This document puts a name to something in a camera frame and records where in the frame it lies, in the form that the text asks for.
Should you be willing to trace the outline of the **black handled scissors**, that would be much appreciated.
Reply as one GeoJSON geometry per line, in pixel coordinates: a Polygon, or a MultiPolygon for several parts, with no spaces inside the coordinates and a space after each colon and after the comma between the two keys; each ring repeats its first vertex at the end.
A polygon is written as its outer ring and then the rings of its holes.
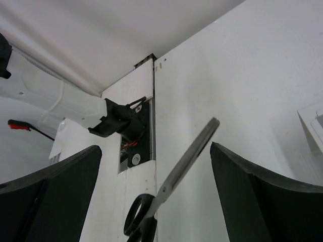
{"type": "Polygon", "coordinates": [[[136,197],[124,223],[127,241],[154,241],[157,228],[154,216],[157,210],[180,184],[219,126],[220,121],[215,117],[209,120],[169,173],[156,196],[140,194],[136,197]]]}

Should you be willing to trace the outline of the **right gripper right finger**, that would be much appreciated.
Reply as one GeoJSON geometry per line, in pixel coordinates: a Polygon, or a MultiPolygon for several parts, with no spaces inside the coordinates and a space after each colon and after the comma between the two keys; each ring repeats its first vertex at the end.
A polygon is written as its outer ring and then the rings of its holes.
{"type": "Polygon", "coordinates": [[[211,164],[230,241],[322,241],[322,187],[246,160],[219,143],[211,164]]]}

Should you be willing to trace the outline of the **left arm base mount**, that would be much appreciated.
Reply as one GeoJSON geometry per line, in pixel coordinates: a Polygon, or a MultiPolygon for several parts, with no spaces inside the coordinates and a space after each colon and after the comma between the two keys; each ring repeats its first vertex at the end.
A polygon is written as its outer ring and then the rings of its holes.
{"type": "Polygon", "coordinates": [[[129,104],[133,120],[121,136],[118,172],[139,166],[153,157],[150,102],[142,97],[129,104]]]}

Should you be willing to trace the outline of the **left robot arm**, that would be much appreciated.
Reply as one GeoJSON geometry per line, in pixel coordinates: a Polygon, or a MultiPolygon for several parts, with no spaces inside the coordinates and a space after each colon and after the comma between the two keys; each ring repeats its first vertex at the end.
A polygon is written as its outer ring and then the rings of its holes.
{"type": "Polygon", "coordinates": [[[54,111],[90,133],[106,138],[118,133],[128,141],[140,139],[147,122],[132,109],[146,97],[119,105],[109,99],[83,92],[50,75],[18,52],[1,36],[1,96],[21,100],[44,110],[54,111]]]}

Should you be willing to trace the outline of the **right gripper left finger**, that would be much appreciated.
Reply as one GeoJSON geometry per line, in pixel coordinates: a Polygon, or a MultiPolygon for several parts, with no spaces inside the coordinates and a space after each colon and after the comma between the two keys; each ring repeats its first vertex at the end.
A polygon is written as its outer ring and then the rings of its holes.
{"type": "Polygon", "coordinates": [[[1,241],[79,241],[101,157],[93,145],[1,184],[1,241]]]}

